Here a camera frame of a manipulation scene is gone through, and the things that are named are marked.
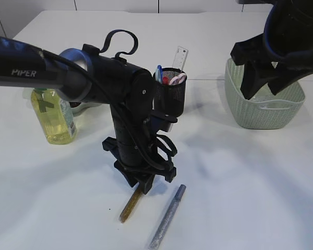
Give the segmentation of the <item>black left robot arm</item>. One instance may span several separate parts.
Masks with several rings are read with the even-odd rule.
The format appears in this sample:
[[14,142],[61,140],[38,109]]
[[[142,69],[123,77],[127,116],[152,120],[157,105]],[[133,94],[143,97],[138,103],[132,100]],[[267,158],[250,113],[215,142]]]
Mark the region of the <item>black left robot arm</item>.
[[160,131],[177,119],[153,109],[157,81],[149,70],[128,63],[124,52],[103,56],[112,36],[102,48],[84,44],[58,55],[0,36],[0,86],[54,89],[69,102],[108,104],[115,137],[106,138],[103,149],[130,186],[148,193],[155,176],[167,182],[176,176],[177,149]]

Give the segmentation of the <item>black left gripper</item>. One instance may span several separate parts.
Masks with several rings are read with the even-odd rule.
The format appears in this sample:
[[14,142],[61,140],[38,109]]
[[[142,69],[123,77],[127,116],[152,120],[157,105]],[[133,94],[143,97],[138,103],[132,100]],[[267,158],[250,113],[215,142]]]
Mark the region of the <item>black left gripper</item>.
[[133,188],[137,183],[144,195],[151,190],[155,176],[172,182],[177,169],[172,158],[177,148],[166,135],[152,131],[150,115],[139,122],[128,120],[126,125],[117,114],[112,114],[115,138],[102,142],[105,151],[116,159],[114,167]]

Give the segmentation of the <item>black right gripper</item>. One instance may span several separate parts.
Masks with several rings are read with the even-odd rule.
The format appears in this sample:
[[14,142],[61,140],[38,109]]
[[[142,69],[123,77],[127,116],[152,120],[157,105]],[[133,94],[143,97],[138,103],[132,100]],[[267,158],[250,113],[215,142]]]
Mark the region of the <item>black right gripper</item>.
[[[251,99],[265,84],[277,95],[298,80],[300,71],[313,74],[313,1],[271,1],[263,33],[235,43],[231,58],[244,64],[240,91]],[[290,70],[276,78],[273,62]]]

